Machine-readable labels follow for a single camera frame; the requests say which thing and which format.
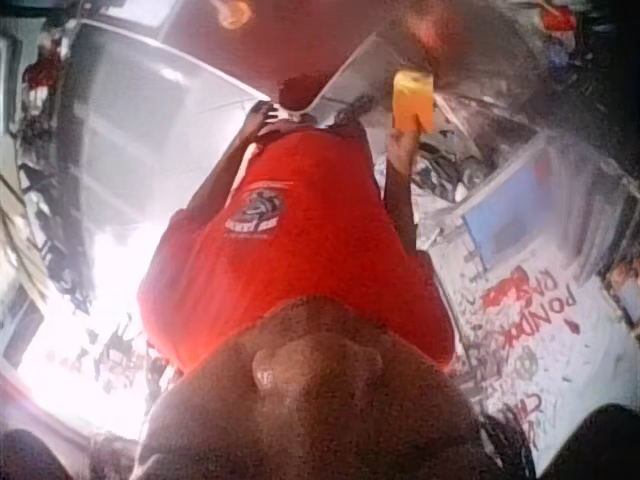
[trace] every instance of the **logo on shirt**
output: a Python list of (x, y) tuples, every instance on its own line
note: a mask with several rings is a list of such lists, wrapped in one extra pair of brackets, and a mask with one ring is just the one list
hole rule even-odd
[(278, 226), (284, 208), (282, 194), (268, 188), (245, 194), (245, 205), (226, 221), (228, 232), (236, 234), (267, 233)]

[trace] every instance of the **man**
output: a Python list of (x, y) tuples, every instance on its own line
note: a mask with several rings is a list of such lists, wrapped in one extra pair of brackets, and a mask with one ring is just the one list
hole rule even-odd
[[(416, 257), (417, 134), (390, 135), (381, 201), (353, 112), (327, 130), (265, 128), (272, 112), (252, 109), (141, 285), (150, 340), (186, 375), (153, 409), (134, 476), (493, 478)], [(501, 438), (524, 458), (521, 437)]]

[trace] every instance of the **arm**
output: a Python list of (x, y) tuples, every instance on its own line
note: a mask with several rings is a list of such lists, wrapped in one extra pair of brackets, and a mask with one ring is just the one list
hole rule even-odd
[(213, 218), (220, 213), (227, 202), (247, 148), (254, 142), (274, 112), (275, 107), (264, 101), (257, 102), (251, 108), (240, 131), (189, 201), (188, 210), (201, 211), (208, 218)]
[(419, 133), (394, 130), (387, 140), (387, 178), (384, 206), (407, 254), (416, 252), (416, 225), (411, 203), (411, 171), (418, 150)]

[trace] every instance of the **red t-shirt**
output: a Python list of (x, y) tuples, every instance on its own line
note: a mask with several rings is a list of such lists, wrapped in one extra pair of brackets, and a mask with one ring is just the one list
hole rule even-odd
[(138, 300), (150, 341), (185, 371), (307, 295), (386, 325), (444, 367), (453, 330), (432, 276), (404, 252), (366, 144), (310, 130), (254, 157), (215, 218), (176, 213)]

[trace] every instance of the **person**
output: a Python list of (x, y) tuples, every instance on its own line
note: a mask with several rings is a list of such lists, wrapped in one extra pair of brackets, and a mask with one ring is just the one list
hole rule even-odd
[(521, 431), (478, 418), (445, 373), (454, 333), (416, 252), (418, 134), (389, 135), (381, 199), (356, 109), (324, 130), (273, 113), (251, 109), (140, 286), (149, 339), (185, 377), (134, 478), (533, 478)]

